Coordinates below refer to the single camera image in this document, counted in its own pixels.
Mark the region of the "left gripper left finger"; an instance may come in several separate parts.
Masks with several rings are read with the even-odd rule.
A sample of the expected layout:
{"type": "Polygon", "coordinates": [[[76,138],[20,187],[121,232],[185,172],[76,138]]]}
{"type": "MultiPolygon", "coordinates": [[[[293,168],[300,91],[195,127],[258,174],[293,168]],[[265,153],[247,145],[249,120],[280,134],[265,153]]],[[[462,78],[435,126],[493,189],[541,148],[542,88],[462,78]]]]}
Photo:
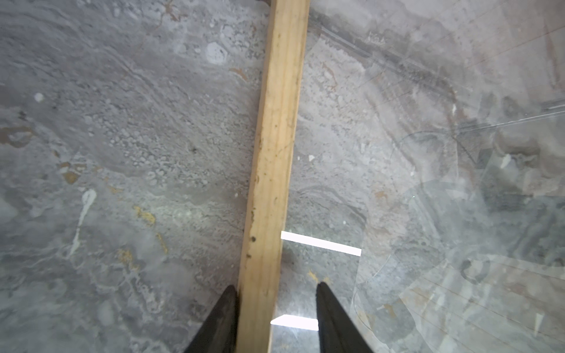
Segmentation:
{"type": "Polygon", "coordinates": [[[228,285],[184,353],[232,353],[238,326],[238,293],[228,285]]]}

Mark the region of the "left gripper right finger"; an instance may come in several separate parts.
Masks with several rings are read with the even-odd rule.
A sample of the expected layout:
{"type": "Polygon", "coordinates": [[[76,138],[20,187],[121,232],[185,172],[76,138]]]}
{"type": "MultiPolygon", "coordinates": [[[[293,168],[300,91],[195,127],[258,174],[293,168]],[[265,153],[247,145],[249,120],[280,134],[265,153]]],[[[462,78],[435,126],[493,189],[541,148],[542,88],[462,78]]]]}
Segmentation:
{"type": "Polygon", "coordinates": [[[326,282],[316,287],[321,353],[373,353],[326,282]]]}

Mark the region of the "transparent acrylic sheet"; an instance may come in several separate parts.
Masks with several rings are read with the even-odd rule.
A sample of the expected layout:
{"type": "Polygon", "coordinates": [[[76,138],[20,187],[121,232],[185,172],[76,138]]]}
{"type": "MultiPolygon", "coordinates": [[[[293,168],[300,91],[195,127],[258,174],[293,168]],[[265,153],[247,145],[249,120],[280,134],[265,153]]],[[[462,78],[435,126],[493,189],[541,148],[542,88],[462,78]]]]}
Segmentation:
{"type": "Polygon", "coordinates": [[[564,3],[314,1],[275,352],[564,350],[564,3]]]}

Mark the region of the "wooden picture frame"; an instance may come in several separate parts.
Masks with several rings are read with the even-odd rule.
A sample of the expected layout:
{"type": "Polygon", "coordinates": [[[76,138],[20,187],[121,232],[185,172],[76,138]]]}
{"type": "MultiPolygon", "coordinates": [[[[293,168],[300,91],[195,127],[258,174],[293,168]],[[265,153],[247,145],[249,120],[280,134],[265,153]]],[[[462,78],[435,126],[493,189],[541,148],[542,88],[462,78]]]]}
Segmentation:
{"type": "Polygon", "coordinates": [[[236,352],[271,349],[309,11],[309,1],[270,5],[238,278],[236,352]]]}

